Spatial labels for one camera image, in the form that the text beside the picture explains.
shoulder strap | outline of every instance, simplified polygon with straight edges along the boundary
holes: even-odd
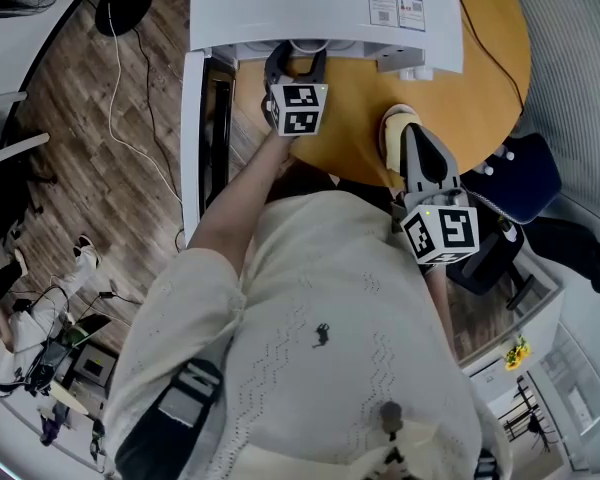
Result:
[[[194,358],[173,377],[115,457],[123,479],[177,480],[220,398],[222,372]]]
[[[23,386],[24,383],[22,382],[16,382],[13,384],[0,384],[0,392],[4,393],[4,396],[10,395],[11,393],[13,393],[16,389],[18,389],[20,386]]]

small yellow object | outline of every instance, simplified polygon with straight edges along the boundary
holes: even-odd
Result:
[[[505,356],[505,369],[507,371],[515,370],[520,367],[522,361],[531,355],[531,347],[522,335],[518,336],[518,344],[513,347]]]

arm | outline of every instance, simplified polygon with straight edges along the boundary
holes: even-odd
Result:
[[[5,314],[4,310],[0,306],[0,339],[4,343],[5,348],[13,354],[14,343],[13,343],[13,332],[11,332],[11,326],[9,325],[9,318]]]
[[[449,311],[449,296],[447,294],[447,270],[444,266],[436,267],[427,272],[424,276],[429,293],[433,299],[433,304],[438,311],[438,316],[442,322],[444,334],[447,337],[447,343],[453,357],[458,360],[456,349],[453,345],[453,325],[451,323],[451,312]]]
[[[189,249],[211,249],[240,275],[247,247],[292,140],[272,132],[246,167],[216,197],[200,220]]]

electronic equipment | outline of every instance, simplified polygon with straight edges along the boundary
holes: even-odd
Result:
[[[115,357],[87,343],[73,370],[98,386],[105,387],[115,364]]]

office chair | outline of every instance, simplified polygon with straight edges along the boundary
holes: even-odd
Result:
[[[600,293],[600,242],[589,229],[546,217],[538,217],[523,229],[533,252],[589,279]]]
[[[484,295],[508,273],[516,293],[507,303],[513,310],[531,289],[533,276],[523,279],[513,260],[524,244],[522,228],[507,222],[482,204],[477,204],[480,250],[457,263],[447,265],[447,277],[476,295]]]
[[[460,178],[467,191],[517,224],[535,219],[562,188],[549,146],[537,134],[504,142],[506,154],[491,155],[479,169]]]
[[[15,239],[19,238],[17,228],[24,223],[29,206],[36,214],[43,212],[42,206],[33,202],[28,181],[53,185],[57,178],[43,178],[34,173],[24,153],[0,162],[0,243],[4,244],[9,232]]]

